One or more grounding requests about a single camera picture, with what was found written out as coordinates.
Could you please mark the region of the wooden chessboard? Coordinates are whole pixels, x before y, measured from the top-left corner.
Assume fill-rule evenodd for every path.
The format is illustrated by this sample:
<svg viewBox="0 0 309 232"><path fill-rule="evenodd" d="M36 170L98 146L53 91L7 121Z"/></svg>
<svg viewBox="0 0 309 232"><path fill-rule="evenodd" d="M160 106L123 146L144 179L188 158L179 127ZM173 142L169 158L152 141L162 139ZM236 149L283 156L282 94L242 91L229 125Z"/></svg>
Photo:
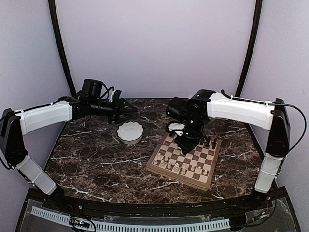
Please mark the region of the wooden chessboard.
<svg viewBox="0 0 309 232"><path fill-rule="evenodd" d="M191 152L184 155L175 143L175 137L175 135L170 135L169 133L163 135L148 160L146 169L166 178L175 179L183 184L207 191L211 185L222 141L211 137L209 143L198 145ZM164 161L164 156L168 156L167 162ZM158 160L157 165L154 164L155 158ZM164 167L160 167L162 160L165 162ZM171 169L167 168L169 161L171 162ZM175 163L178 163L180 166L178 173L174 171ZM183 166L186 166L185 175L181 174ZM191 171L191 166L195 166L194 171ZM201 172L197 171L198 166L201 166ZM208 170L208 175L203 174L205 170Z"/></svg>

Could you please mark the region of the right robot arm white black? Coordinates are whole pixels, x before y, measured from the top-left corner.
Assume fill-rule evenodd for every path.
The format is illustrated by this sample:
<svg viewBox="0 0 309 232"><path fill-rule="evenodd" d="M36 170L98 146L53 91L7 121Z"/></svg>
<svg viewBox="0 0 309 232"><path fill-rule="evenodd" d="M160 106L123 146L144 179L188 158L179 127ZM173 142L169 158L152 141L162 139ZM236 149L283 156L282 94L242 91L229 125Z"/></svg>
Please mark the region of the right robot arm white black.
<svg viewBox="0 0 309 232"><path fill-rule="evenodd" d="M177 135L176 144L185 154L198 144L209 142L203 130L212 118L239 121L250 130L260 127L268 131L265 149L260 150L263 161L255 182L255 192L246 200L246 205L256 210L265 202L264 194L270 191L287 155L295 147L290 145L288 107L300 111L280 98L259 101L228 95L224 90L201 89L189 99L174 97L168 102L166 115L184 126L182 129L168 128L168 131Z"/></svg>

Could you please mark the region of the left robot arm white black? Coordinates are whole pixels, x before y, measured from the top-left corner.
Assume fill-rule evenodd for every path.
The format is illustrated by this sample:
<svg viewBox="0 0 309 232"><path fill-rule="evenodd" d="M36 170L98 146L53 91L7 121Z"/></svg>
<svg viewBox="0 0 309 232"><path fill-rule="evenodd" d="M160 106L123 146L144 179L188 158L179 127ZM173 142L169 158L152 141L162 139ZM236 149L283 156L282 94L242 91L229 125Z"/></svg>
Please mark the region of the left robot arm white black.
<svg viewBox="0 0 309 232"><path fill-rule="evenodd" d="M133 117L137 108L121 97L121 91L99 80L85 79L74 96L28 109L7 108L0 118L0 150L6 169L16 169L30 184L49 196L58 211L68 207L63 190L42 167L66 122L85 116L106 117L120 124Z"/></svg>

